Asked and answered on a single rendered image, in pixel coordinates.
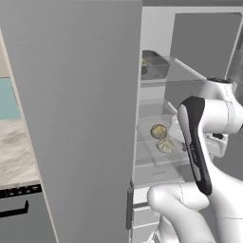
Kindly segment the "grey dishwasher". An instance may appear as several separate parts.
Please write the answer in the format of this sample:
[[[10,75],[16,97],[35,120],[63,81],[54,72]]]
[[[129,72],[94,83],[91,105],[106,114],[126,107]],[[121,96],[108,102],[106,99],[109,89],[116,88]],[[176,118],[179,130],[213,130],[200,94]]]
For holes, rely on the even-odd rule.
[[[40,184],[0,190],[0,212],[23,208],[28,213],[0,218],[0,243],[56,243]]]

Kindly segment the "white fridge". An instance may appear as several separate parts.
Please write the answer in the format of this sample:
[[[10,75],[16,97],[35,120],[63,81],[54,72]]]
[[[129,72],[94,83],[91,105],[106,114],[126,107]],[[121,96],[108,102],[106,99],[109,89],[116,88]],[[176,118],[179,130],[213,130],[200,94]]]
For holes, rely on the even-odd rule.
[[[166,97],[166,92],[174,85],[140,87],[141,60],[144,50],[154,50],[170,62],[167,76],[169,81],[195,80],[201,77],[199,72],[184,64],[172,55],[173,33],[178,13],[235,13],[242,14],[240,26],[236,34],[230,61],[225,76],[232,81],[233,92],[237,101],[243,106],[243,0],[143,0],[140,29],[140,80],[138,89],[138,118],[162,115],[178,115],[177,107]],[[134,185],[134,168],[137,161],[137,138],[135,162],[130,187]],[[243,181],[243,129],[228,137],[205,136],[210,157],[214,165],[229,176]],[[180,167],[182,179],[145,185],[139,188],[193,182],[194,175],[190,165]],[[145,243],[179,243],[172,224],[159,215],[159,225]]]

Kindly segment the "glass fridge shelf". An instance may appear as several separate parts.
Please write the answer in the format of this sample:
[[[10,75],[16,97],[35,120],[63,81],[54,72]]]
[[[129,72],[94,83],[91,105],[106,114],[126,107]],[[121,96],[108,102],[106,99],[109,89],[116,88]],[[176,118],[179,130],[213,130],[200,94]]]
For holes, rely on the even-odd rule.
[[[179,80],[179,81],[169,81],[165,79],[160,80],[142,80],[140,82],[140,87],[155,87],[155,86],[166,86],[166,85],[179,85],[179,84],[201,84],[203,83],[202,79],[195,80]]]
[[[182,179],[180,167],[189,163],[186,159],[139,159],[134,168],[134,185],[139,188],[149,184]]]

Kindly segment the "white fridge drawer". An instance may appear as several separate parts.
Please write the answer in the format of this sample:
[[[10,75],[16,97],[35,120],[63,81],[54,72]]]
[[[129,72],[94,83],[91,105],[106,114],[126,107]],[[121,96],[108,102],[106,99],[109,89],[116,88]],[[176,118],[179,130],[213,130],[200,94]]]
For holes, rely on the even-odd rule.
[[[132,243],[145,243],[159,225],[159,214],[147,203],[148,190],[148,187],[136,188],[134,192]]]

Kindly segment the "clear tupperware container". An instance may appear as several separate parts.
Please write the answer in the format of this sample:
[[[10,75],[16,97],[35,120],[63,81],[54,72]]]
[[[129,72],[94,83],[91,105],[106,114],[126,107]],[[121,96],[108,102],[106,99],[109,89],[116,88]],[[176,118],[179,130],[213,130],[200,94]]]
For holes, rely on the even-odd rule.
[[[139,120],[137,125],[138,138],[137,138],[137,160],[139,159],[152,159],[152,160],[178,160],[188,159],[187,153],[183,150],[182,142],[175,140],[169,134],[164,139],[171,140],[175,145],[175,151],[172,154],[161,153],[156,144],[159,141],[155,139],[150,130],[154,124],[162,124],[167,129],[171,127],[171,115],[162,115],[156,117],[147,117]]]

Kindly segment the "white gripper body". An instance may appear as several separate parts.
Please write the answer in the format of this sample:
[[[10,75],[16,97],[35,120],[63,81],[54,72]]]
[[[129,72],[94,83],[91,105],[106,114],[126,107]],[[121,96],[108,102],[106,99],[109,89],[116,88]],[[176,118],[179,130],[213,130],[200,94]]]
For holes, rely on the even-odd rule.
[[[174,115],[171,119],[170,136],[175,140],[184,142],[184,136],[178,123],[178,116]]]

